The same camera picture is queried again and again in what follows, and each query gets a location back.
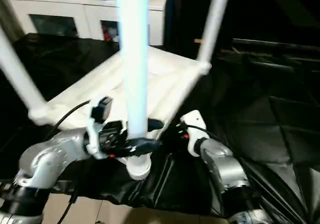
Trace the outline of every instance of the glass cabinet door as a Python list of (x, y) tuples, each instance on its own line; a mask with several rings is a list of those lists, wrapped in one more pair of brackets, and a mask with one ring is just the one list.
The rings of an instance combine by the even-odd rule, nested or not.
[(29, 16), (38, 33), (78, 37), (78, 31), (72, 17), (41, 14), (29, 14)]

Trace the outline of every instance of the white pvc pipe frame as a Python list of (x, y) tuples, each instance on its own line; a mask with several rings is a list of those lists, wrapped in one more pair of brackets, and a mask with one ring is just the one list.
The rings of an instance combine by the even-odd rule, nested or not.
[[(148, 1), (118, 0), (121, 54), (124, 63), (128, 136), (147, 133)], [(197, 60), (210, 62), (228, 0), (211, 0)], [(0, 68), (29, 112), (46, 110), (46, 102), (0, 28)], [(131, 159), (133, 165), (148, 162), (149, 156)]]

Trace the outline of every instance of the white cabinet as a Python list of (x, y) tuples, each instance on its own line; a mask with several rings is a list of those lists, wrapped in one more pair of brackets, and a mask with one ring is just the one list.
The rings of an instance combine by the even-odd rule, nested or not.
[[(39, 32), (100, 40), (113, 39), (118, 35), (116, 0), (10, 1), (25, 33)], [(149, 1), (149, 44), (162, 45), (166, 0)]]

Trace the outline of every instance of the black cable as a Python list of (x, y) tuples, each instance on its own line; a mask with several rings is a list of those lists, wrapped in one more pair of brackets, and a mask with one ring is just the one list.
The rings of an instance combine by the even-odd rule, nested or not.
[(65, 209), (63, 215), (61, 216), (61, 218), (59, 219), (59, 221), (57, 222), (57, 224), (61, 224), (61, 223), (64, 221), (64, 219), (65, 219), (66, 215), (68, 214), (68, 211), (69, 211), (69, 209), (70, 209), (70, 207), (71, 207), (72, 204), (73, 204), (73, 203), (69, 202), (67, 208)]
[(88, 104), (89, 102), (90, 102), (89, 100), (86, 101), (86, 102), (83, 102), (83, 103), (77, 105), (76, 107), (74, 107), (74, 108), (73, 108), (72, 110), (70, 110), (69, 112), (67, 112), (67, 113), (53, 126), (53, 128), (52, 128), (51, 131), (46, 135), (46, 137), (44, 138), (43, 141), (44, 141), (44, 142), (47, 141), (47, 140), (50, 138), (51, 134), (58, 128), (58, 126), (59, 126), (71, 113), (73, 113), (73, 112), (75, 112), (77, 109), (85, 106), (85, 105)]
[(211, 137), (212, 139), (215, 139), (216, 141), (221, 142), (221, 140), (215, 134), (213, 134), (212, 132), (209, 132), (208, 130), (206, 130), (204, 128), (201, 128), (201, 127), (198, 127), (198, 126), (194, 126), (194, 125), (187, 125), (187, 127), (188, 128), (199, 129), (199, 130), (207, 133), (209, 135), (209, 137)]

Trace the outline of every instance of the white platform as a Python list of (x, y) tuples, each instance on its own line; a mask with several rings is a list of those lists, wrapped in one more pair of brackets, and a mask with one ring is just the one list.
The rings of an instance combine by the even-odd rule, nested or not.
[[(168, 125), (198, 78), (206, 74), (211, 65), (153, 47), (149, 47), (148, 55), (147, 115)], [(118, 52), (49, 101), (49, 110), (42, 117), (30, 118), (38, 124), (54, 125), (63, 114), (78, 104), (97, 96), (110, 96), (113, 102), (108, 121), (122, 120), (125, 125), (127, 109), (123, 75), (122, 58)], [(80, 108), (71, 114), (60, 128), (85, 127), (88, 111), (86, 106)], [(157, 138), (160, 133), (153, 131), (148, 137)]]

